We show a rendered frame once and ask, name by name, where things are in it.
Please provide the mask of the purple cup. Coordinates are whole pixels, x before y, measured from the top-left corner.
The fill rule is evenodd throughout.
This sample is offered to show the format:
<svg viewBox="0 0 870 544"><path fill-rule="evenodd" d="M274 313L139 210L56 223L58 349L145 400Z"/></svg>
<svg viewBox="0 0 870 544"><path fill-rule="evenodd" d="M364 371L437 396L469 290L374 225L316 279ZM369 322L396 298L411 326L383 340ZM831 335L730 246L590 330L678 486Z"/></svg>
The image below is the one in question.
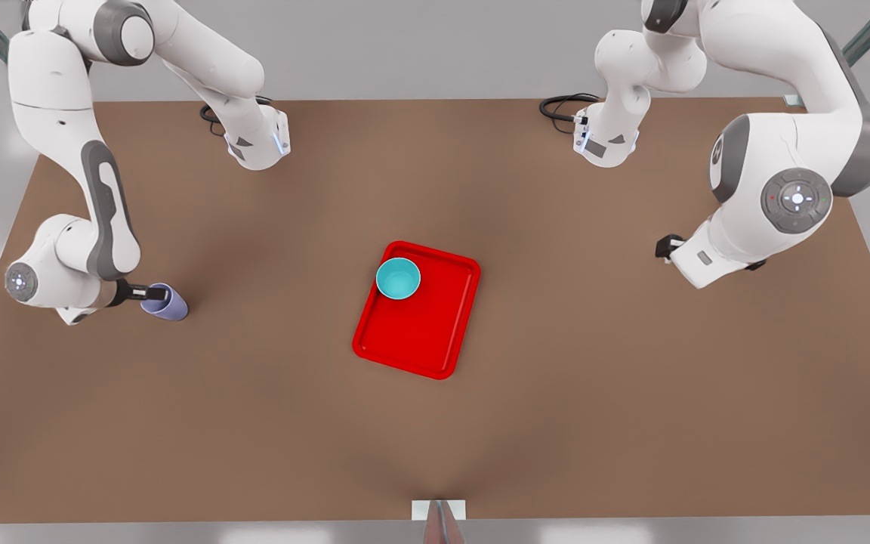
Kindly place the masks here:
<svg viewBox="0 0 870 544"><path fill-rule="evenodd" d="M175 289L166 283L153 283L140 306L153 317L169 321L183 320L189 314L189 306Z"/></svg>

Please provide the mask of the teal bowl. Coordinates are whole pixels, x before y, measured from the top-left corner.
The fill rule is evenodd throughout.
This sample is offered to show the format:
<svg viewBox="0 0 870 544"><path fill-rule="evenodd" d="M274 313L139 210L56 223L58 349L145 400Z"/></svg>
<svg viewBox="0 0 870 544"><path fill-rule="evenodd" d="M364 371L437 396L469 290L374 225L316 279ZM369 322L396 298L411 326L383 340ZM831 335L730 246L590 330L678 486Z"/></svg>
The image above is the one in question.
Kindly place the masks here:
<svg viewBox="0 0 870 544"><path fill-rule="evenodd" d="M375 273L375 285L383 296L391 300L404 300L417 292L421 285L421 270L411 259L389 258Z"/></svg>

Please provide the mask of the red plastic tray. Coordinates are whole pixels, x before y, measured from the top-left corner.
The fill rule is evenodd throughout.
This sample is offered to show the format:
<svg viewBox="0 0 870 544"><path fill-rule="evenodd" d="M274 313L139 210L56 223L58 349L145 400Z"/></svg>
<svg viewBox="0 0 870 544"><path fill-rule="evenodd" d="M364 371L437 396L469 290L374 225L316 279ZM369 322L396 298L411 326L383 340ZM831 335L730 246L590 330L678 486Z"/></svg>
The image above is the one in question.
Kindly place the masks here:
<svg viewBox="0 0 870 544"><path fill-rule="evenodd" d="M420 288L394 300L373 286L353 334L353 353L411 374L446 379L461 351L480 281L479 263L401 240L384 249L383 261L391 258L406 258L420 268Z"/></svg>

